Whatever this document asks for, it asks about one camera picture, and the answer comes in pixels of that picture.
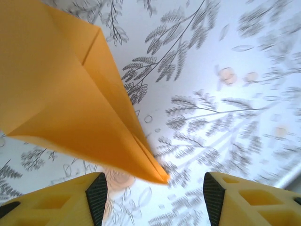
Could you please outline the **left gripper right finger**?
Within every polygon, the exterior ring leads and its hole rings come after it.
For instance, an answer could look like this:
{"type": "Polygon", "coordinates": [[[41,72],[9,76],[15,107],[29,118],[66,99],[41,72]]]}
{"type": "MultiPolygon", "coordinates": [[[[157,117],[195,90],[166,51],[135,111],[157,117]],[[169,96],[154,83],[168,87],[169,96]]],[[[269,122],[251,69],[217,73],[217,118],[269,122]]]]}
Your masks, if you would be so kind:
{"type": "Polygon", "coordinates": [[[295,192],[207,172],[203,195],[212,226],[301,225],[301,196],[295,192]]]}

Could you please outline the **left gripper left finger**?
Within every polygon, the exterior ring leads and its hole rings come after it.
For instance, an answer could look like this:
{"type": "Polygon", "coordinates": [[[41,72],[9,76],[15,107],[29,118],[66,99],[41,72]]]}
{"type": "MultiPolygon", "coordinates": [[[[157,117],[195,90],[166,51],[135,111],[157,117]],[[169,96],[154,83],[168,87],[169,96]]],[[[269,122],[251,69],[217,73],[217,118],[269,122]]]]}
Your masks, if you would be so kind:
{"type": "Polygon", "coordinates": [[[0,207],[2,226],[100,226],[108,187],[95,172],[19,197],[0,207]]]}

